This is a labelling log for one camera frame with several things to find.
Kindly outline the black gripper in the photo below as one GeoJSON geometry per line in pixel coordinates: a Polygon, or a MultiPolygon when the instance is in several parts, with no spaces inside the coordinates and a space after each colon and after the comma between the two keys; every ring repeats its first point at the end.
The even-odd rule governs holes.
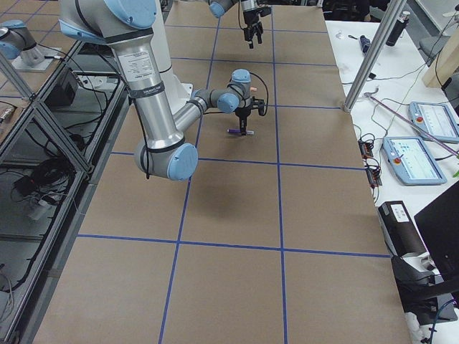
{"type": "Polygon", "coordinates": [[[262,34],[264,32],[264,29],[262,27],[262,23],[260,22],[260,12],[261,9],[251,9],[242,11],[245,23],[245,26],[243,27],[244,38],[245,41],[248,43],[248,47],[250,49],[254,48],[252,40],[252,29],[254,29],[255,36],[257,37],[257,43],[262,44],[262,34]]]}
{"type": "Polygon", "coordinates": [[[235,110],[235,115],[239,118],[239,127],[240,135],[247,135],[247,118],[250,116],[252,108],[248,107],[238,107],[235,110]]]}

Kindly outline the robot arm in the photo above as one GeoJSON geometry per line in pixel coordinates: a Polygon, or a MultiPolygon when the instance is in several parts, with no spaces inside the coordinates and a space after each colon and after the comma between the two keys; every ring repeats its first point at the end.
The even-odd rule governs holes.
{"type": "Polygon", "coordinates": [[[152,47],[153,25],[162,17],[155,1],[61,1],[60,28],[75,40],[109,46],[134,101],[144,129],[136,164],[144,173],[173,181],[187,180],[198,164],[197,148],[184,131],[210,108],[223,113],[249,110],[251,76],[238,69],[224,89],[197,90],[176,113],[152,47]]]}
{"type": "Polygon", "coordinates": [[[254,48],[254,39],[262,44],[264,32],[261,17],[271,14],[269,6],[260,6],[257,1],[215,0],[208,1],[209,10],[216,18],[221,18],[233,6],[238,5],[238,25],[244,34],[244,40],[250,49],[254,48]]]}

